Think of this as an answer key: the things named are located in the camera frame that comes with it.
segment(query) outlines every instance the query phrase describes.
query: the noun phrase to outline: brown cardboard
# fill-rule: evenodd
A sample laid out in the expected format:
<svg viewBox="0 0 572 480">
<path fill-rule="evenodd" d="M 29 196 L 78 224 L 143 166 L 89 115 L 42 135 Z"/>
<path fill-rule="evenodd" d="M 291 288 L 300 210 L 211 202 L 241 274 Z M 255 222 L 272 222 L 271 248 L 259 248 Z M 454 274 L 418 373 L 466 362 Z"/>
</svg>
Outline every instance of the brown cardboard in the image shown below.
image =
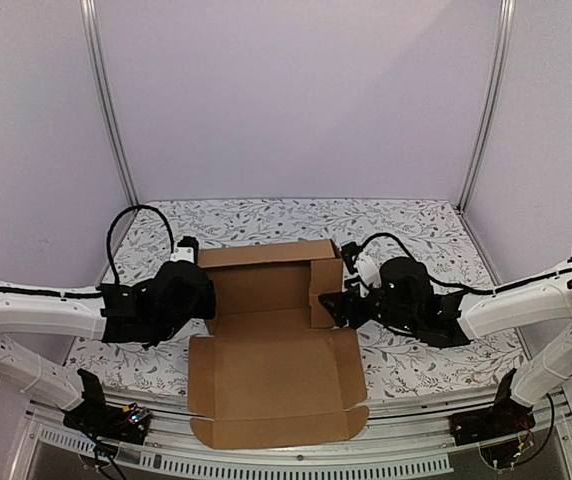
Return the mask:
<svg viewBox="0 0 572 480">
<path fill-rule="evenodd" d="M 312 445 L 355 436 L 368 419 L 354 330 L 317 300 L 342 284 L 328 240 L 202 250 L 215 283 L 210 337 L 189 348 L 188 408 L 212 448 Z"/>
</svg>

